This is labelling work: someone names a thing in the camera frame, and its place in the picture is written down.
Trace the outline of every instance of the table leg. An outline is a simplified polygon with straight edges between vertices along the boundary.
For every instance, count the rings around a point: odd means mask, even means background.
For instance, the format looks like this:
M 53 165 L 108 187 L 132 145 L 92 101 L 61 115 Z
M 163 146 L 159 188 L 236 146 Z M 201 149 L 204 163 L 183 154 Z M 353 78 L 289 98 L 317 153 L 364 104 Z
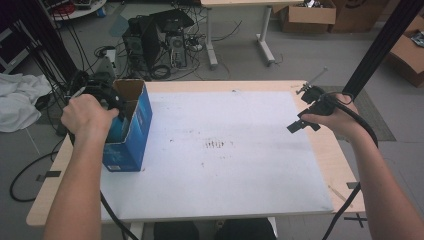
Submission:
M 271 50 L 269 50 L 269 47 L 265 42 L 266 32 L 268 30 L 269 18 L 271 16 L 271 10 L 272 10 L 272 6 L 266 6 L 265 13 L 264 13 L 264 22 L 262 24 L 262 32 L 261 34 L 256 34 L 256 37 L 258 38 L 259 46 L 261 47 L 262 51 L 264 52 L 268 60 L 268 67 L 271 66 L 272 63 L 275 63 L 275 58 L 272 55 Z
M 206 23 L 207 23 L 207 34 L 206 34 L 206 50 L 208 51 L 209 63 L 211 69 L 218 66 L 218 60 L 216 59 L 215 50 L 212 45 L 212 21 L 211 21 L 212 8 L 206 9 Z
M 130 231 L 138 237 L 138 239 L 141 239 L 143 237 L 143 229 L 144 229 L 144 222 L 133 222 L 131 223 Z
M 275 217 L 269 217 L 268 221 L 271 223 L 272 230 L 274 230 L 274 235 L 278 239 L 277 222 L 275 222 Z

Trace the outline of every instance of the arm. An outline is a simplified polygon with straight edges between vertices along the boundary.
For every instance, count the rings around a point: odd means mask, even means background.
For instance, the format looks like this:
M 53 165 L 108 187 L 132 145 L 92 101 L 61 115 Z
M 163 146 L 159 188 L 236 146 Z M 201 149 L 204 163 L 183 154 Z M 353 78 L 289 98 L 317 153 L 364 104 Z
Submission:
M 71 99 L 62 122 L 75 134 L 74 149 L 53 201 L 44 239 L 100 239 L 100 172 L 103 146 L 116 109 L 91 95 Z
M 337 98 L 342 102 L 350 101 L 348 96 L 338 95 Z M 348 107 L 358 112 L 353 104 Z M 423 220 L 365 129 L 340 109 L 336 109 L 331 116 L 305 114 L 302 119 L 326 125 L 351 143 L 373 239 L 424 239 Z

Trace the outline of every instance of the table frame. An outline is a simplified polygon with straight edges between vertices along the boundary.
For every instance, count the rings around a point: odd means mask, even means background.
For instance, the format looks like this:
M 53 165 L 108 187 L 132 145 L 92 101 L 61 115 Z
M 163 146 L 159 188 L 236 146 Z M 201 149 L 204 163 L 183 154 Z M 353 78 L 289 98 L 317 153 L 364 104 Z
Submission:
M 212 7 L 223 7 L 223 6 L 235 6 L 235 5 L 266 5 L 265 11 L 264 11 L 264 17 L 263 17 L 263 23 L 262 23 L 262 30 L 260 34 L 256 34 L 256 38 L 259 43 L 259 47 L 264 53 L 266 60 L 267 60 L 267 66 L 271 66 L 273 63 L 275 63 L 274 55 L 272 54 L 271 50 L 268 47 L 268 44 L 266 43 L 266 33 L 268 31 L 268 23 L 271 16 L 272 11 L 272 5 L 271 4 L 286 4 L 286 3 L 300 3 L 302 1 L 297 0 L 280 0 L 280 1 L 272 1 L 272 0 L 239 0 L 239 1 L 211 1 L 211 0 L 202 0 L 202 5 L 206 7 L 207 9 L 207 16 L 206 16 L 206 22 L 207 22 L 207 34 L 206 34 L 206 50 L 209 57 L 209 64 L 210 68 L 214 69 L 218 66 L 218 60 L 216 58 L 215 50 L 212 45 L 212 21 L 211 21 L 211 12 Z

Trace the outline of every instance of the blue cardboard box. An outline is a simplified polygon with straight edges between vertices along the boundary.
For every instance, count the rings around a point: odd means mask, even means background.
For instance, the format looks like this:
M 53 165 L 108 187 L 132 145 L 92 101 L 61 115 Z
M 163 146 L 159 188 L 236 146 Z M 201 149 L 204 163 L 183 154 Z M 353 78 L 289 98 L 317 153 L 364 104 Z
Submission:
M 128 133 L 122 142 L 105 143 L 103 165 L 110 172 L 137 172 L 141 169 L 152 108 L 143 80 L 115 80 L 113 87 L 126 100 Z

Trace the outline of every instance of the tabletop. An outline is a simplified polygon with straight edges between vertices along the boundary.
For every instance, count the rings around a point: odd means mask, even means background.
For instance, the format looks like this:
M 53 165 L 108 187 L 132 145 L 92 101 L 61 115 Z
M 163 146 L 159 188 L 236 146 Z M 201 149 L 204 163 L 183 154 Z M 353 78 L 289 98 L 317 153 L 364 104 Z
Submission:
M 152 94 L 180 92 L 222 93 L 234 90 L 245 92 L 287 92 L 293 98 L 298 110 L 301 111 L 306 107 L 306 104 L 300 100 L 300 96 L 296 95 L 295 91 L 298 90 L 303 83 L 304 81 L 193 81 L 169 83 L 148 82 L 146 85 L 148 92 Z M 337 211 L 351 192 L 346 183 L 355 182 L 356 180 L 343 153 L 341 152 L 340 147 L 338 146 L 337 140 L 330 130 L 325 127 L 318 132 L 306 129 L 305 133 L 310 140 L 312 151 L 315 155 L 318 167 L 321 170 L 322 178 L 324 179 L 325 185 L 328 189 L 334 210 Z M 66 141 L 61 147 L 51 170 L 65 170 L 71 151 L 72 146 L 70 146 L 69 141 Z M 29 225 L 43 225 L 45 223 L 60 180 L 61 177 L 46 179 L 30 213 L 28 214 L 27 223 Z M 117 209 L 119 216 L 119 213 L 122 210 L 121 207 L 115 206 L 112 208 Z M 347 209 L 347 212 L 363 211 L 364 204 L 362 195 L 358 195 L 355 201 Z

